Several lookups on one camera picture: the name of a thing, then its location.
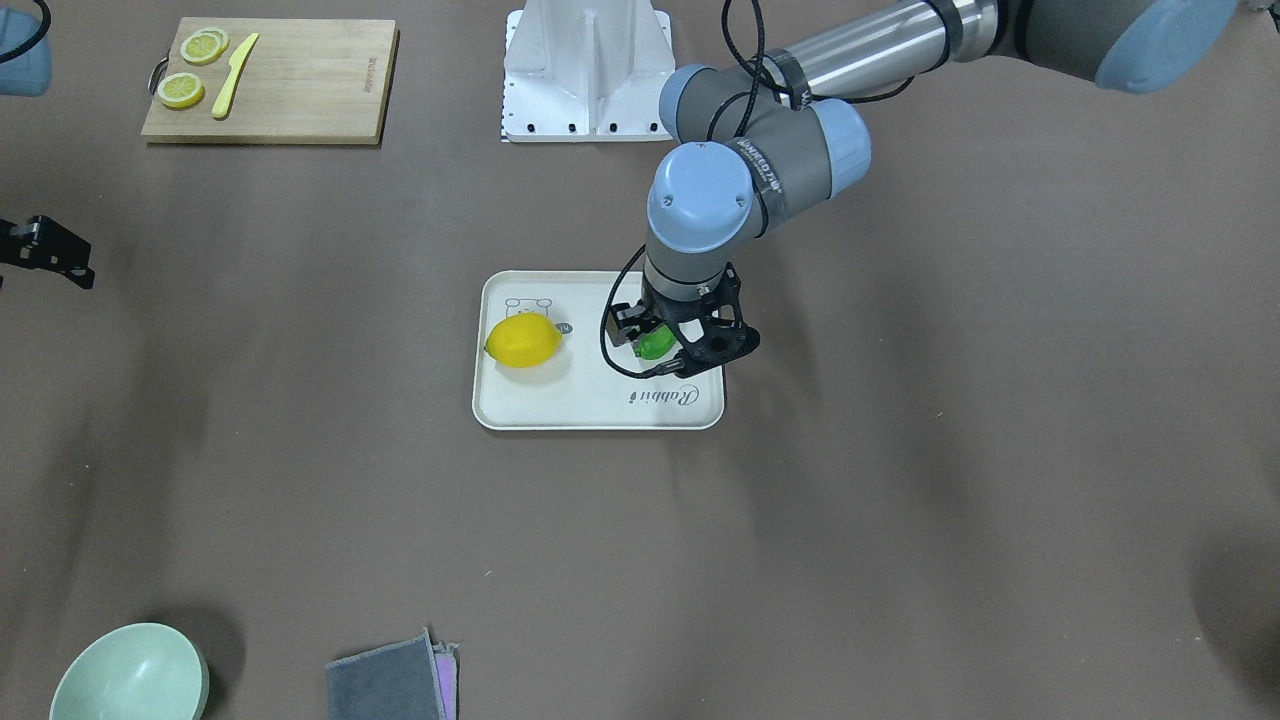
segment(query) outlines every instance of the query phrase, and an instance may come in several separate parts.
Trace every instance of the wooden cutting board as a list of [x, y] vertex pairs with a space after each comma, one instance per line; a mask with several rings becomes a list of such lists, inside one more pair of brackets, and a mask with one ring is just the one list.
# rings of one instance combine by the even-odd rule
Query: wooden cutting board
[[[230, 46], [207, 65], [182, 59], [179, 45], [205, 27], [220, 27]], [[241, 41], [259, 33], [244, 63], [230, 114], [211, 110]], [[142, 123], [147, 142], [248, 145], [376, 145], [396, 63], [394, 20], [183, 18], [169, 49], [169, 69], [195, 73], [205, 97], [170, 110], [157, 97]]]

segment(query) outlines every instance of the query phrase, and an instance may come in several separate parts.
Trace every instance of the green bowl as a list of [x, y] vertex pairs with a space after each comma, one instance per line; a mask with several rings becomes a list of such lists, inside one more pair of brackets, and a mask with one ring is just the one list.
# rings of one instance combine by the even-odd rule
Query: green bowl
[[196, 720], [209, 666], [178, 630], [138, 623], [93, 641], [67, 669], [49, 720]]

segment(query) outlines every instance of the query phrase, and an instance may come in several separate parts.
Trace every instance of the brown table surface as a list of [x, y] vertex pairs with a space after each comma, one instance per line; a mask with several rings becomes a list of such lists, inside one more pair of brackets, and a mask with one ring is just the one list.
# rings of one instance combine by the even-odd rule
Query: brown table surface
[[[785, 45], [882, 3], [764, 5]], [[516, 6], [54, 4], [0, 217], [83, 234], [97, 287], [0, 268], [0, 716], [145, 619], [211, 719], [324, 717], [328, 661], [424, 624], [470, 720], [1267, 712], [1268, 19], [1146, 97], [988, 59], [865, 106], [870, 174], [736, 258], [764, 343], [719, 424], [500, 434], [484, 281], [620, 266], [671, 147], [499, 143]], [[719, 3], [658, 8], [728, 63]], [[383, 145], [148, 147], [183, 15], [396, 19]]]

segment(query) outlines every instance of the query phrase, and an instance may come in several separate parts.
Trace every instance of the white tray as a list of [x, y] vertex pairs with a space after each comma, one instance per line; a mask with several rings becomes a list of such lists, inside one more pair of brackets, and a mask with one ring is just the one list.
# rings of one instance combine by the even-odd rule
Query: white tray
[[[701, 430], [724, 414], [724, 370], [692, 378], [663, 375], [636, 380], [600, 357], [600, 314], [611, 272], [506, 270], [489, 278], [480, 300], [476, 374], [471, 410], [494, 430]], [[614, 302], [640, 297], [640, 273], [630, 273]], [[534, 368], [499, 365], [484, 351], [489, 331], [516, 313], [544, 313], [572, 331], [550, 360]], [[628, 370], [654, 365], [630, 346], [609, 346]]]

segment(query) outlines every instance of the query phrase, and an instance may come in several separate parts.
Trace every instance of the lemon slice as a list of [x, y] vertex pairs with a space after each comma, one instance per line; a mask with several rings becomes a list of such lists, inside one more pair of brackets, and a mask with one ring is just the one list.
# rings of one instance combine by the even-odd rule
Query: lemon slice
[[182, 59], [192, 65], [207, 65], [218, 59], [230, 40], [218, 28], [198, 29], [182, 41]]
[[227, 46], [232, 44], [232, 38], [227, 35], [227, 31], [223, 29], [223, 28], [220, 28], [220, 27], [202, 27], [202, 28], [197, 29], [196, 32], [193, 32], [192, 35], [200, 35], [201, 32], [207, 32], [210, 35], [216, 35], [221, 40], [221, 42], [219, 44], [219, 47], [221, 50], [219, 50], [219, 53], [221, 53], [223, 50], [227, 50]]
[[165, 108], [182, 110], [200, 102], [205, 96], [205, 83], [192, 73], [174, 73], [160, 81], [156, 96]]

